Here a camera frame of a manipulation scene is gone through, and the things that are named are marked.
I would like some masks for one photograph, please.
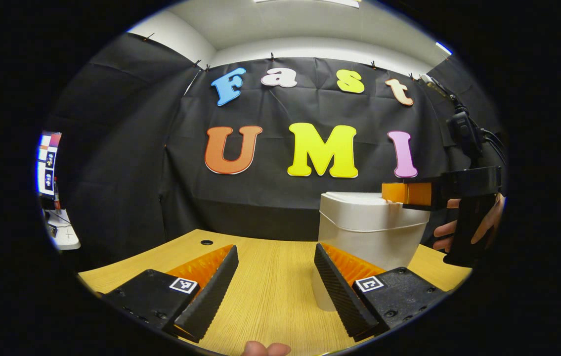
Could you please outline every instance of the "white wall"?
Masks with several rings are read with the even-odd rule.
[[[170,47],[190,61],[217,67],[237,61],[275,57],[317,57],[343,59],[369,65],[375,61],[379,68],[394,70],[401,74],[412,73],[414,77],[429,72],[434,66],[407,56],[401,52],[378,45],[333,38],[278,38],[236,45],[217,51],[197,30],[169,11],[161,11],[138,23],[129,32]]]
[[[414,77],[425,74],[433,66],[395,50],[368,43],[333,38],[280,38],[236,45],[216,52],[210,61],[212,67],[247,61],[251,59],[274,57],[317,57],[343,59],[357,63],[370,64],[401,74],[412,73]]]
[[[216,53],[216,49],[197,30],[169,11],[161,11],[139,22],[128,32],[140,36],[151,36],[151,39],[176,50],[190,61],[199,62],[199,67],[205,68],[206,63]]]

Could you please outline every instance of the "white trash bin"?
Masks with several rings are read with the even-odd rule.
[[[319,243],[385,270],[410,264],[430,219],[430,212],[387,203],[380,192],[325,192],[319,211]],[[334,311],[315,266],[312,285],[318,306]]]

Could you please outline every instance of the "blue letter f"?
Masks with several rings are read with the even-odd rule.
[[[233,90],[232,88],[240,88],[240,86],[243,85],[243,80],[239,77],[239,74],[245,74],[245,68],[236,68],[212,82],[211,85],[215,87],[219,93],[219,101],[216,102],[218,106],[222,106],[240,95],[240,90]]]

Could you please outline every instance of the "computer monitor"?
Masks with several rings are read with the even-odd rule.
[[[41,198],[54,200],[54,169],[61,133],[43,131],[37,157],[37,187]]]

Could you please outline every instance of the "letter m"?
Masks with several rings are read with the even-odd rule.
[[[296,136],[294,164],[287,169],[290,176],[309,176],[311,168],[307,165],[307,156],[311,158],[316,172],[321,176],[328,164],[335,158],[329,173],[337,178],[355,178],[357,168],[353,159],[353,137],[355,128],[338,125],[333,128],[326,143],[312,124],[298,122],[289,126],[289,131]]]

